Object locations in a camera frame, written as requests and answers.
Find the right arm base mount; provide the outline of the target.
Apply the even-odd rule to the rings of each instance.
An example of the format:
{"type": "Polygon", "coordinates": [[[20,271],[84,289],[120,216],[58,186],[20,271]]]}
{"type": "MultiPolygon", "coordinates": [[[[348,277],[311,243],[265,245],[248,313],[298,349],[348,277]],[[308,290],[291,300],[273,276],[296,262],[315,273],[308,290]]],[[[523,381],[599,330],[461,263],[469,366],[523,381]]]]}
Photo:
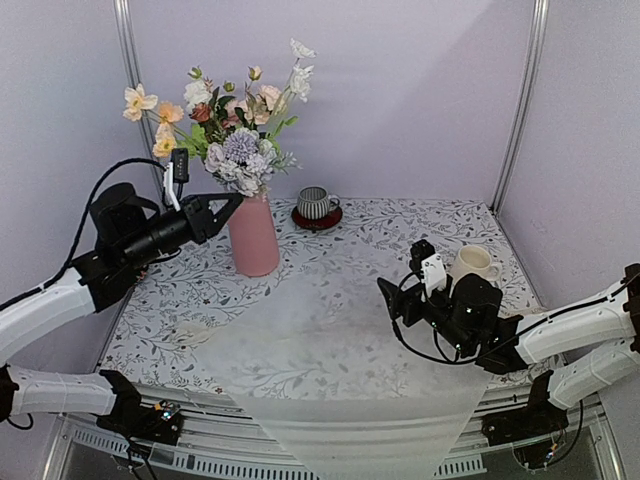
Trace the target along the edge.
{"type": "Polygon", "coordinates": [[[565,408],[554,406],[549,398],[549,370],[538,376],[531,387],[527,404],[518,409],[485,415],[481,433],[490,446],[517,442],[561,431],[569,425],[565,408]]]}

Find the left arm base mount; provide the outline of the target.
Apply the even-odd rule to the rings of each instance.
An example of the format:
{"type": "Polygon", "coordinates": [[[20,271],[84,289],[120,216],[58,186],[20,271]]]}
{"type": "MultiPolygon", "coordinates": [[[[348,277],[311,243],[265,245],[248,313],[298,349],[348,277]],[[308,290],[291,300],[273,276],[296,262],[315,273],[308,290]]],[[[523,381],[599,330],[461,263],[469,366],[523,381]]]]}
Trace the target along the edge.
{"type": "Polygon", "coordinates": [[[108,414],[96,417],[96,426],[115,432],[125,439],[141,439],[176,446],[184,418],[177,410],[166,410],[167,402],[144,406],[142,396],[120,372],[100,370],[110,384],[115,403],[108,414]]]}

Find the white translucent wrapping paper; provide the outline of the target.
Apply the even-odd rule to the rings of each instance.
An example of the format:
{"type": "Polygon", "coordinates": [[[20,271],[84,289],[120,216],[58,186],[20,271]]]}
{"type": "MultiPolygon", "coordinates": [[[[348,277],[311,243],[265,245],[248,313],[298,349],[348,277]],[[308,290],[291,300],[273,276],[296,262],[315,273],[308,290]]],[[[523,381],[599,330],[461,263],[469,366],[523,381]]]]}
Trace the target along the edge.
{"type": "MultiPolygon", "coordinates": [[[[429,479],[469,422],[490,375],[438,365],[394,336],[379,277],[403,258],[334,250],[200,346],[199,364],[323,479],[429,479]]],[[[430,328],[404,340],[434,356],[430,328]]]]}

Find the white peony flower stem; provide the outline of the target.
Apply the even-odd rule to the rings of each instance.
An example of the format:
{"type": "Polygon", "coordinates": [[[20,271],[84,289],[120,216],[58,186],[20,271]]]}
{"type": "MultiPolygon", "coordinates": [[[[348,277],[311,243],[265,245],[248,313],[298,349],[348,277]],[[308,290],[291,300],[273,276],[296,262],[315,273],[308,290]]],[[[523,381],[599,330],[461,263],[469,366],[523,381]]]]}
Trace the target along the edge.
{"type": "Polygon", "coordinates": [[[191,81],[185,86],[184,100],[187,110],[192,113],[195,108],[204,103],[208,104],[213,98],[214,83],[208,77],[205,77],[201,68],[192,67],[187,73],[191,81]]]}

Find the pink peony flower stem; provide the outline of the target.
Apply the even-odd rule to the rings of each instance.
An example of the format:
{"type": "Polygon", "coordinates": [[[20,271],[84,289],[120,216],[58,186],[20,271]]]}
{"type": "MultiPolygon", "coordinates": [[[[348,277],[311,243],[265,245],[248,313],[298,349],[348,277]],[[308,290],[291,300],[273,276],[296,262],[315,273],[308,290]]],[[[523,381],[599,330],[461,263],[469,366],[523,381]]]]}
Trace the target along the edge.
{"type": "Polygon", "coordinates": [[[245,99],[239,100],[235,95],[235,84],[226,81],[222,85],[222,96],[217,103],[217,118],[225,132],[232,132],[236,128],[247,127],[248,107],[245,99]]]}

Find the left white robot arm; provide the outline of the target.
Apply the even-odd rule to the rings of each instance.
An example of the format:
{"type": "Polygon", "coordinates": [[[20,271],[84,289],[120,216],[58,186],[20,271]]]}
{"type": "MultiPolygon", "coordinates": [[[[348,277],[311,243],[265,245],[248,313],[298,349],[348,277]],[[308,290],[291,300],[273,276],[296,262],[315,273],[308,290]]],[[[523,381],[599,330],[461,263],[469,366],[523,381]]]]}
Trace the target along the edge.
{"type": "Polygon", "coordinates": [[[62,276],[1,311],[1,418],[34,412],[109,416],[128,434],[148,426],[140,395],[120,373],[70,375],[19,369],[9,359],[49,332],[119,303],[147,266],[192,242],[215,237],[241,205],[239,193],[197,194],[162,212],[130,183],[104,190],[89,206],[93,250],[62,276]]]}

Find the rust red rose stem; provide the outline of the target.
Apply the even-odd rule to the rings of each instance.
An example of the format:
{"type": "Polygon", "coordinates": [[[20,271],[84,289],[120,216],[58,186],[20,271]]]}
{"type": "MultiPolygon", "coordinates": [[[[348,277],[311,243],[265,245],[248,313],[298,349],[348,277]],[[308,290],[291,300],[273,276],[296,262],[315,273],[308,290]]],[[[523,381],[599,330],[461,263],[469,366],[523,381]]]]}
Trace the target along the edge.
{"type": "Polygon", "coordinates": [[[204,130],[204,136],[209,143],[224,142],[225,130],[210,104],[203,102],[197,104],[189,117],[204,130]]]}

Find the peach rose flower stem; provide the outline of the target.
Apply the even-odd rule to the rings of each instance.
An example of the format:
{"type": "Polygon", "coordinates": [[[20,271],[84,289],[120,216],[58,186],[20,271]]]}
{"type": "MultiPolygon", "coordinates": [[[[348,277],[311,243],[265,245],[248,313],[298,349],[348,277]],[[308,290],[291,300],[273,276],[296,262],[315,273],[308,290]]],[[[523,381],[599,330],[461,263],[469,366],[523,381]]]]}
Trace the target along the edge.
{"type": "Polygon", "coordinates": [[[245,118],[252,126],[264,126],[272,117],[285,109],[285,92],[278,87],[259,84],[262,77],[259,66],[248,67],[248,82],[245,84],[245,118]]]}

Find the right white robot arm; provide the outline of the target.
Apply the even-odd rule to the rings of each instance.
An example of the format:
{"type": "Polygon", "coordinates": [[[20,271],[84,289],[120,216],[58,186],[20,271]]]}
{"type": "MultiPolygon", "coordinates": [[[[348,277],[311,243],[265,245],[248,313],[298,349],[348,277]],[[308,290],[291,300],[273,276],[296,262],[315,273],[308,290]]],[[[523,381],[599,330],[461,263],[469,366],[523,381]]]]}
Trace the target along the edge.
{"type": "Polygon", "coordinates": [[[626,267],[621,280],[585,300],[548,312],[499,315],[502,291],[470,273],[434,287],[427,272],[402,289],[383,278],[395,336],[424,320],[454,348],[456,365],[474,364],[492,374],[523,370],[556,354],[590,346],[588,355],[555,370],[543,381],[543,397],[523,407],[517,427],[537,436],[566,410],[639,368],[639,266],[626,267]]]}

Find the white rose flower stem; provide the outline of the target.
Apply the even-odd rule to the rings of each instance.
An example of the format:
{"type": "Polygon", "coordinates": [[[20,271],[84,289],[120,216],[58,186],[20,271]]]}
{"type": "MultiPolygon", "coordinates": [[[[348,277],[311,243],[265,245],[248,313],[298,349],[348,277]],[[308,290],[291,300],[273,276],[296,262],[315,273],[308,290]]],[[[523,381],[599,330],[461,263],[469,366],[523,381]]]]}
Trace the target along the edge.
{"type": "Polygon", "coordinates": [[[317,51],[293,37],[290,38],[289,46],[294,64],[281,93],[270,110],[271,115],[266,124],[265,134],[269,140],[275,140],[285,127],[292,126],[297,121],[295,115],[290,116],[288,113],[291,103],[294,100],[306,103],[311,93],[311,79],[314,74],[311,61],[316,59],[317,51]]]}

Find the orange blossom flower stem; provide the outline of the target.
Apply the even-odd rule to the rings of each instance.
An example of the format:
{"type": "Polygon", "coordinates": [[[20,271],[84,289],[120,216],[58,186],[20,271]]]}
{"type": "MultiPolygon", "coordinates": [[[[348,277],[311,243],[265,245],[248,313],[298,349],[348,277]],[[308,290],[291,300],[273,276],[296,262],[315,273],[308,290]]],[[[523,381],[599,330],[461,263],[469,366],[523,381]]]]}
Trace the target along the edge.
{"type": "MultiPolygon", "coordinates": [[[[205,159],[209,143],[204,136],[204,130],[197,124],[192,123],[187,131],[179,126],[184,119],[184,110],[171,102],[159,101],[156,95],[150,94],[154,98],[156,105],[151,107],[149,118],[156,125],[154,134],[153,155],[158,159],[168,159],[171,151],[175,148],[187,148],[189,157],[205,159]]],[[[124,108],[123,117],[134,122],[133,118],[128,118],[131,109],[124,108]]]]}

